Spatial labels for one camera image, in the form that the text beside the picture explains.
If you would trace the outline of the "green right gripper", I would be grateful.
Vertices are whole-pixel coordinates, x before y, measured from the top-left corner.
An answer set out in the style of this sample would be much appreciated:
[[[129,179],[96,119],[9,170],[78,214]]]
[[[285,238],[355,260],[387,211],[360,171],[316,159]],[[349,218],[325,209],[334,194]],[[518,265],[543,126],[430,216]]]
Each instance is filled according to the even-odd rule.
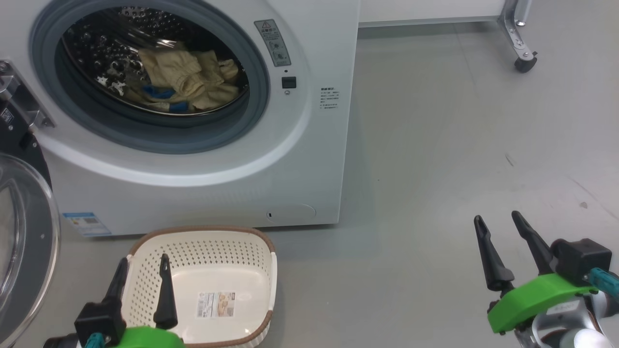
[[[512,284],[515,276],[504,266],[482,216],[477,215],[473,220],[487,289],[508,291],[487,314],[489,326],[495,334],[512,331],[575,295],[590,295],[597,290],[593,286],[575,286],[554,273],[556,258],[548,244],[519,211],[512,211],[511,216],[519,235],[528,243],[540,275],[515,289]]]

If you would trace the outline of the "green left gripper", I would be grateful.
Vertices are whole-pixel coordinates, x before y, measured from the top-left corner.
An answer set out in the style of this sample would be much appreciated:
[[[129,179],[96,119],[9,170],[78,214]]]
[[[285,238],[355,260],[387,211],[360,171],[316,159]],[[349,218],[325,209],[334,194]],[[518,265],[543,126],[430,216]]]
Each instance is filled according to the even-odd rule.
[[[117,312],[122,306],[122,291],[126,284],[129,262],[121,258],[110,286],[103,299],[104,312]],[[113,348],[185,348],[181,337],[170,330],[177,326],[178,316],[173,290],[172,267],[167,254],[161,257],[159,269],[161,288],[157,308],[153,314],[155,327],[140,326],[127,328],[121,341]]]

